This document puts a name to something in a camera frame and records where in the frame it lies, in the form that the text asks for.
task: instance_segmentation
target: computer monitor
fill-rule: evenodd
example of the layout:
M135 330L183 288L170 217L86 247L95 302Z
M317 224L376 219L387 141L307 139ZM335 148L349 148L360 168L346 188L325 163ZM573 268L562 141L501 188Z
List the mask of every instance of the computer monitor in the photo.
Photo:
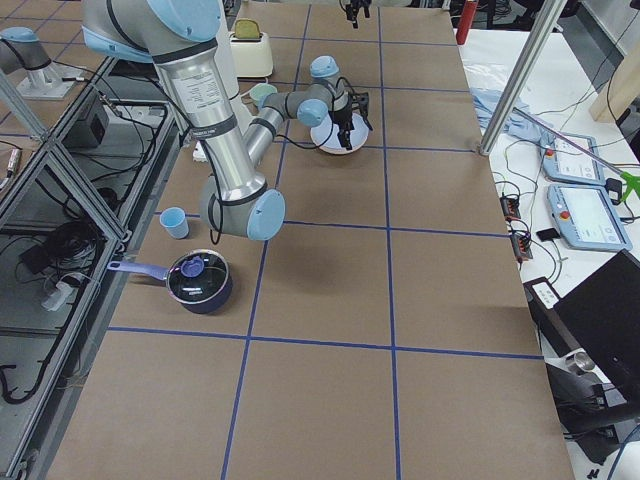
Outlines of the computer monitor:
M554 309L625 398L640 401L640 262L618 252Z

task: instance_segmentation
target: red object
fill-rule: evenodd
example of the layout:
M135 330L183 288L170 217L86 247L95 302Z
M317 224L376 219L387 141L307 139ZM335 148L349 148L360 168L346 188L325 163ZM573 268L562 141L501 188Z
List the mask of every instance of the red object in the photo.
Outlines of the red object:
M469 33L469 29L473 23L473 18L476 16L476 8L478 8L477 0L467 0L464 2L462 15L458 22L458 31L456 32L456 41L458 42L458 45L464 45L464 42L467 41L467 34Z

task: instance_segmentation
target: plate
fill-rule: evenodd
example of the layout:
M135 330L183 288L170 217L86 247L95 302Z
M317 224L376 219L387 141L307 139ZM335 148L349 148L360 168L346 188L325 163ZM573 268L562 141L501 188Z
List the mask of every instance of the plate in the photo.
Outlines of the plate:
M347 150L346 148L341 147L340 142L338 141L338 126L333 125L333 132L331 132L332 125L331 118L327 115L320 125L313 127L310 130L311 140L313 140L313 143L316 145L320 145L324 142L329 136L329 133L331 133L329 140L327 140L324 145L319 146L320 150L327 153L332 153L334 155L346 155L348 153L355 152L364 145L367 141L367 137L369 136L369 128L365 125L364 120L359 114L354 113L354 129L351 131L351 145L353 146L353 149Z

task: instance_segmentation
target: saucepan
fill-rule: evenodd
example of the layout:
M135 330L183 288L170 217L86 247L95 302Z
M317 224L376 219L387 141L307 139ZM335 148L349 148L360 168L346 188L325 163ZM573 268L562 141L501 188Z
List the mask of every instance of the saucepan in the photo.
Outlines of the saucepan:
M222 307L233 288L229 265L213 250L192 250L169 268L120 261L109 262L107 268L141 273L165 282L169 295L193 313L211 313Z

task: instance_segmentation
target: pot handle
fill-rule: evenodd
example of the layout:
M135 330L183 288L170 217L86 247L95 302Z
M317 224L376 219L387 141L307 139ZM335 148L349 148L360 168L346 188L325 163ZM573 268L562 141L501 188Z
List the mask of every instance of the pot handle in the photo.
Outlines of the pot handle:
M169 269L159 265L119 261L109 262L107 269L114 270L116 272L142 273L163 282L166 280L167 274L169 273Z

